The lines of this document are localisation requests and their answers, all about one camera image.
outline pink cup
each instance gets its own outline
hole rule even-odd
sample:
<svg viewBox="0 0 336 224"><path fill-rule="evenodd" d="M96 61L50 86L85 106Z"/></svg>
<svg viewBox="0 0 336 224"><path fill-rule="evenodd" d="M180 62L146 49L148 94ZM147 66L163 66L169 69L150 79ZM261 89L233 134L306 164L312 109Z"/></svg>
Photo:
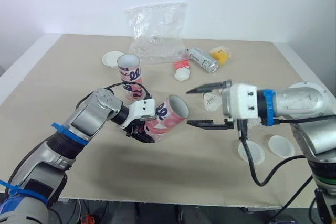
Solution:
<svg viewBox="0 0 336 224"><path fill-rule="evenodd" d="M170 95L156 108L156 119L145 122L144 131L158 142L188 116L188 105L177 95Z"/></svg>
<svg viewBox="0 0 336 224"><path fill-rule="evenodd" d="M117 59L119 73L122 81L133 81L142 84L140 60L136 55L122 55ZM131 101L143 97L142 87L136 84L124 84L126 98Z"/></svg>

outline table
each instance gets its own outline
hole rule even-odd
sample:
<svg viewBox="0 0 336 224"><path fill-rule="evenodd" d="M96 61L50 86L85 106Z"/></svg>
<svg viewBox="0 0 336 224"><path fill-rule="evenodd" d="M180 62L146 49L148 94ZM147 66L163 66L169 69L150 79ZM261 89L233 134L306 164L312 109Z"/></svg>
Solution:
<svg viewBox="0 0 336 224"><path fill-rule="evenodd" d="M197 46L206 51L225 45L233 54L226 65L212 74L192 62L191 77L185 82L173 79L175 70L171 63L142 66L143 83L157 104L169 94L177 94L190 108L189 119L220 122L223 118L220 110L204 110L200 94L185 94L203 83L232 79L254 83L262 89L282 89L303 79L321 84L306 65L302 69L302 60L286 44L184 41L187 47ZM130 42L128 37L46 34L0 78L0 88L4 90L0 96L1 179L7 179L30 149L53 134L52 122L62 124L88 92L120 81L118 70L104 66L101 56L112 50L126 52ZM125 101L122 90L115 90L116 96ZM252 128L250 139L266 153L265 162L256 166L259 179L281 161L267 147L267 140L275 134L290 139L296 154L301 154L288 125ZM238 143L235 130L205 131L182 123L162 141L144 144L126 137L116 124L107 122L67 173L69 179L61 196L278 207L311 174L307 161L299 159L282 167L267 186L260 188L237 154ZM291 206L308 207L315 187L311 182Z"/></svg>

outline yellow object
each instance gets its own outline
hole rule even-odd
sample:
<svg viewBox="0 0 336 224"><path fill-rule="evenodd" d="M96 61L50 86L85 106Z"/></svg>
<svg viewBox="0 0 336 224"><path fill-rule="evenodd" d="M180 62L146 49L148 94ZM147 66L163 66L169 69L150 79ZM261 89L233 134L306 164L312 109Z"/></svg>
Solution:
<svg viewBox="0 0 336 224"><path fill-rule="evenodd" d="M209 53L212 58L218 60L220 65L223 65L230 57L229 49L225 47L216 47L212 49Z"/></svg>

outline clear plastic bag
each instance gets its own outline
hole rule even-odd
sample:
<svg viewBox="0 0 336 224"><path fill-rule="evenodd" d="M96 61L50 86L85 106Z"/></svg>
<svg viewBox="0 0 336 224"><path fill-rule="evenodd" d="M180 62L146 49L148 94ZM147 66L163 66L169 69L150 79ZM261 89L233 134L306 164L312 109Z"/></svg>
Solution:
<svg viewBox="0 0 336 224"><path fill-rule="evenodd" d="M187 59L181 38L186 6L186 3L167 3L127 10L134 38L129 53L147 64Z"/></svg>

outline table edge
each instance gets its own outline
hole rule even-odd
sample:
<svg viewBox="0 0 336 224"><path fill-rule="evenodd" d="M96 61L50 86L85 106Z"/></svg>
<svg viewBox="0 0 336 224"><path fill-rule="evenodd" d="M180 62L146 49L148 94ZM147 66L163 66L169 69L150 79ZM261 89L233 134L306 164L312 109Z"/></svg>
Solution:
<svg viewBox="0 0 336 224"><path fill-rule="evenodd" d="M323 84L317 75L307 66L307 64L300 58L300 56L287 44L283 42L273 42L280 53L291 64L298 75L304 80L314 82L320 85L327 91L329 96L330 108L336 114L336 98L330 90Z"/></svg>
<svg viewBox="0 0 336 224"><path fill-rule="evenodd" d="M4 72L0 77L0 105L61 36L62 34L43 34Z"/></svg>

